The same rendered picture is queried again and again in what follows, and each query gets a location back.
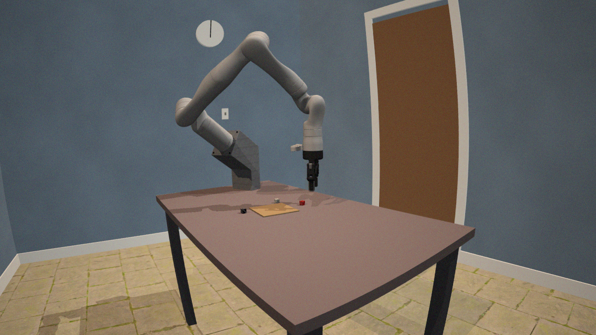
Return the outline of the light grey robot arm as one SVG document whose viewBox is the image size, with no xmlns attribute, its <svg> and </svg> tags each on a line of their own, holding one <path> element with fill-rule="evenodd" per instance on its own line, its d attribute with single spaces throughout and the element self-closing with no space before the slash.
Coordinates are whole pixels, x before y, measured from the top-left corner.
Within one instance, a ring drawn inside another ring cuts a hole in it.
<svg viewBox="0 0 596 335">
<path fill-rule="evenodd" d="M 222 60 L 202 80 L 194 97 L 177 101 L 175 119 L 180 127 L 189 127 L 219 151 L 232 145 L 233 136 L 216 123 L 204 110 L 237 77 L 244 66 L 252 61 L 289 93 L 299 110 L 309 114 L 304 122 L 303 144 L 291 146 L 291 151 L 322 151 L 322 122 L 325 101 L 319 95 L 309 96 L 307 85 L 294 71 L 280 63 L 271 51 L 270 38 L 266 33 L 255 31 L 248 34 L 226 59 Z"/>
</svg>

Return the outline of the tan square mat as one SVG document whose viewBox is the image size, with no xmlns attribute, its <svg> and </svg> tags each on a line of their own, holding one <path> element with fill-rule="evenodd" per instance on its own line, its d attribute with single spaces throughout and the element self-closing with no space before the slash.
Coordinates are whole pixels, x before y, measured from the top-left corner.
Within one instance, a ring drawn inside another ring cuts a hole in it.
<svg viewBox="0 0 596 335">
<path fill-rule="evenodd" d="M 299 212 L 298 209 L 288 206 L 287 204 L 277 203 L 277 204 L 268 204 L 264 206 L 258 207 L 251 207 L 250 208 L 255 213 L 261 215 L 263 218 L 274 216 L 274 215 L 281 215 L 281 214 L 288 214 L 293 212 Z"/>
</svg>

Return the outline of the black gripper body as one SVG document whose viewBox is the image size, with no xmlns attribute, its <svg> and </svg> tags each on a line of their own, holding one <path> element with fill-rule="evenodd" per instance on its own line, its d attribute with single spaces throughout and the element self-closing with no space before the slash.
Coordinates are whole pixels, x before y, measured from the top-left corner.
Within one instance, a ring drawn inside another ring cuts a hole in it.
<svg viewBox="0 0 596 335">
<path fill-rule="evenodd" d="M 323 150 L 322 151 L 304 151 L 303 150 L 303 159 L 308 160 L 309 163 L 314 163 L 314 172 L 315 167 L 317 164 L 317 160 L 321 160 L 323 158 Z"/>
</svg>

